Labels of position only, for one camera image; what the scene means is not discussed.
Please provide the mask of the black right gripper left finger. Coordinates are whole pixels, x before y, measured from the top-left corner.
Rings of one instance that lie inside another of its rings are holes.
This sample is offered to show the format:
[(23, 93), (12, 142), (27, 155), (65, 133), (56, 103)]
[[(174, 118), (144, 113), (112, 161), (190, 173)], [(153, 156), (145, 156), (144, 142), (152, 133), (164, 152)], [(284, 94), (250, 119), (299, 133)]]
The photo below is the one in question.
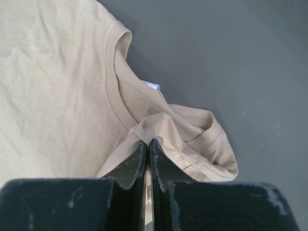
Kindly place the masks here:
[(121, 188), (131, 189), (136, 184), (144, 184), (147, 145), (138, 141), (129, 157), (106, 173), (102, 178), (114, 179)]

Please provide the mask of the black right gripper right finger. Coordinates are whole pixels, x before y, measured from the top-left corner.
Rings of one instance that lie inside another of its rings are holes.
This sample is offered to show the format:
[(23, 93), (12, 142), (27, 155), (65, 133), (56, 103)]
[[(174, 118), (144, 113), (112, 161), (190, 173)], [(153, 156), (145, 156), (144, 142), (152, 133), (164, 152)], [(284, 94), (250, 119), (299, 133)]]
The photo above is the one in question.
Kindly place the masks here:
[(196, 182), (163, 151), (158, 139), (150, 142), (150, 169), (153, 191), (165, 192), (169, 182)]

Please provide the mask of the beige t shirt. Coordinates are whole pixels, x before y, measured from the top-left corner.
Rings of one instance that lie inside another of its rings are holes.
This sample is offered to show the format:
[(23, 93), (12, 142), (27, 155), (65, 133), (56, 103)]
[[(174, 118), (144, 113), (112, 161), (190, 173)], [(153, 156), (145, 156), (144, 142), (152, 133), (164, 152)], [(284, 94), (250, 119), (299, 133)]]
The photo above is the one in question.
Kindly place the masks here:
[[(151, 221), (150, 142), (196, 181), (238, 167), (210, 111), (169, 104), (127, 64), (132, 36), (95, 0), (0, 3), (0, 228), (137, 230)], [(147, 145), (144, 184), (104, 179)]]

